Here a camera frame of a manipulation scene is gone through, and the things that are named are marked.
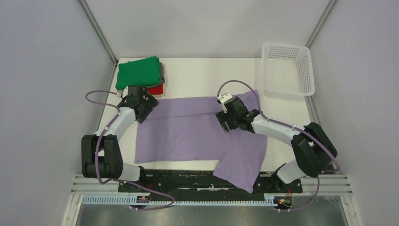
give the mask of white wall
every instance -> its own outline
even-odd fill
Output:
[[[3,1],[0,31],[0,225],[60,225],[113,66],[77,1]]]
[[[117,57],[260,57],[304,45],[328,0],[87,0]]]
[[[311,47],[322,126],[365,225],[399,224],[399,2],[341,0]]]

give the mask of red cloth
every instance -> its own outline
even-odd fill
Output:
[[[153,88],[148,88],[147,91],[151,95],[163,94],[163,84],[160,86],[153,87]]]

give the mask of folded green cloth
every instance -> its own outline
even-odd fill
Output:
[[[148,86],[160,82],[160,59],[150,57],[147,59],[130,61],[119,64],[116,80],[116,90],[123,90],[126,86]]]

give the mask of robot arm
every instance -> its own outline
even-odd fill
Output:
[[[137,181],[140,177],[140,168],[123,162],[120,153],[119,141],[128,127],[135,121],[142,123],[150,112],[158,105],[158,101],[147,92],[145,87],[128,86],[118,104],[120,114],[109,128],[102,127],[95,134],[85,135],[82,138],[82,174],[86,178],[96,178],[95,151],[98,138],[102,131],[106,132],[100,143],[100,150],[104,156],[98,157],[101,178]]]
[[[256,134],[263,134],[280,140],[293,148],[295,159],[280,166],[273,174],[285,184],[305,176],[316,178],[330,164],[329,156],[301,132],[268,121],[256,109],[248,111],[238,97],[224,94],[218,97],[222,111],[216,114],[225,133],[240,128]],[[310,133],[336,157],[337,151],[317,123],[296,127]]]

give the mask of gray cloth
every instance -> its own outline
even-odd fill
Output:
[[[248,110],[257,107],[253,93],[238,97]],[[240,129],[225,134],[215,116],[221,110],[216,97],[160,100],[138,125],[135,163],[219,160],[214,175],[251,193],[267,137]]]

